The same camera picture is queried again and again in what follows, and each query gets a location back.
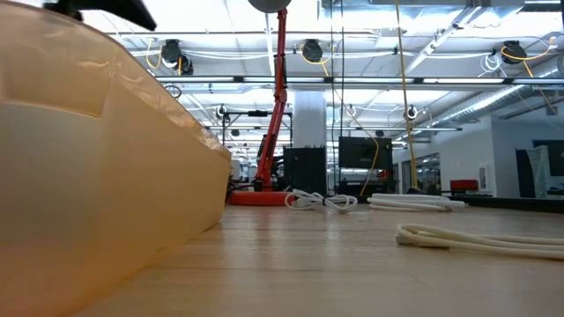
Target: coiled white hose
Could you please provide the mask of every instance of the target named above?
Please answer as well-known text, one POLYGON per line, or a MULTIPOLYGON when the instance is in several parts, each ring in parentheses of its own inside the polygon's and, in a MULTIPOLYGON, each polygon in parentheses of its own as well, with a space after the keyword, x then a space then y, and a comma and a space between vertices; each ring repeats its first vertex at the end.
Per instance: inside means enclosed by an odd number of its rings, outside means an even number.
POLYGON ((323 206, 327 206, 338 213, 347 213, 353 210, 358 200, 356 197, 349 195, 334 195, 333 197, 323 197, 321 194, 309 194, 303 190, 294 189, 288 193, 285 199, 286 206, 292 210, 317 210, 323 206), (295 196, 295 200, 289 203, 291 197, 295 196))
POLYGON ((419 247, 456 247, 494 254, 564 260, 564 239, 507 235, 474 235, 431 225, 405 224, 397 227, 396 241, 419 247))
POLYGON ((448 197, 435 195, 373 194, 367 199, 370 208, 391 211, 452 211, 464 208, 466 203, 454 202, 448 197))

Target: white wall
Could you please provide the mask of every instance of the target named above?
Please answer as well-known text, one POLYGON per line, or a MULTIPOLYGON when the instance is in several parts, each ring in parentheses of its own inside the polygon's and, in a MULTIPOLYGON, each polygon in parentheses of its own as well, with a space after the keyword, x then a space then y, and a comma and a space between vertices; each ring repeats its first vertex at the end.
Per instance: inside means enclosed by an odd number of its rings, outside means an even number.
MULTIPOLYGON (((460 132, 439 132, 431 144, 415 144, 415 156, 439 153, 441 159, 442 190, 450 190, 450 180, 478 180, 479 168, 490 166, 491 194, 496 195, 494 173, 494 143, 489 116, 478 123, 464 124, 460 132)), ((409 160, 409 151, 394 151, 394 163, 409 160)))
MULTIPOLYGON (((533 140, 564 139, 564 124, 546 122, 492 121, 495 179, 499 197, 519 197, 516 149, 532 149, 533 140)), ((562 178, 553 177, 554 183, 562 178)))

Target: wooden floor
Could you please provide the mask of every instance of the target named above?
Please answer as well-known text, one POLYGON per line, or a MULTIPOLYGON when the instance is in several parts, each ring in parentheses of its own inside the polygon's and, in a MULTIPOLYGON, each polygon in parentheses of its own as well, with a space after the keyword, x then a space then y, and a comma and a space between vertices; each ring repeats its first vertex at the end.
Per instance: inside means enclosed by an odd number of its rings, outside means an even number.
POLYGON ((564 262, 398 247, 402 223, 564 238, 564 215, 228 207, 78 316, 564 316, 564 262))

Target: white pillar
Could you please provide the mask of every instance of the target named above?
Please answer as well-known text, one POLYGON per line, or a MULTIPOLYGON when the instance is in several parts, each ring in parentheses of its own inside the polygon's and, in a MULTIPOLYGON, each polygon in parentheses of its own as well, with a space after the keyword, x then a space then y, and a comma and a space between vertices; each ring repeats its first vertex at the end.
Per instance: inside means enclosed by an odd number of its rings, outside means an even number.
POLYGON ((324 92, 296 92, 293 101, 293 147, 327 144, 327 102, 324 92))

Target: white cable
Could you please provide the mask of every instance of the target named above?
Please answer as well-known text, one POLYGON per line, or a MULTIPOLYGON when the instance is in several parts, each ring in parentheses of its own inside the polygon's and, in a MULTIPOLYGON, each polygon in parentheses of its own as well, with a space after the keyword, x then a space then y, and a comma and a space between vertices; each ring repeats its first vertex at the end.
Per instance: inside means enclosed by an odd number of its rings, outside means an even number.
POLYGON ((356 207, 358 200, 356 197, 349 195, 323 197, 318 193, 308 194, 305 191, 294 189, 292 193, 286 195, 285 203, 292 210, 320 210, 325 205, 338 213, 345 214, 356 207), (290 197, 293 196, 296 199, 289 203, 290 197))
POLYGON ((564 260, 564 239, 475 235, 431 225, 405 224, 397 227, 396 241, 419 247, 456 247, 493 254, 564 260))
POLYGON ((464 208, 466 203, 451 201, 448 197, 435 195, 372 194, 367 199, 370 208, 392 211, 452 211, 464 208))

